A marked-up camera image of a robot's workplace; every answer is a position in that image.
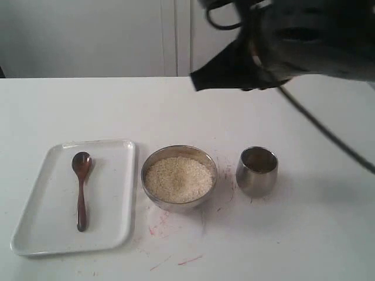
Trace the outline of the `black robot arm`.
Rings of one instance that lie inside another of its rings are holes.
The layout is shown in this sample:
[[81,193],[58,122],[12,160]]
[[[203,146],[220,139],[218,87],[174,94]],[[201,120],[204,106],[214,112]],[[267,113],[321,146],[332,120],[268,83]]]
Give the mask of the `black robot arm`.
[[374,81],[373,1],[235,1],[238,35],[191,73],[197,90],[268,89],[308,74]]

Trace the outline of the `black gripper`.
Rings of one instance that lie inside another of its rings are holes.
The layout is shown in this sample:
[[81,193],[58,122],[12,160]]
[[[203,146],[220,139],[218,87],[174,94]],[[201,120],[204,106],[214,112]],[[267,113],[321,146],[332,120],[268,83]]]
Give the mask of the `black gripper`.
[[302,69],[281,58],[266,24],[274,14],[274,1],[235,1],[234,5],[240,17],[240,33],[219,54],[190,73],[195,90],[266,90],[296,77]]

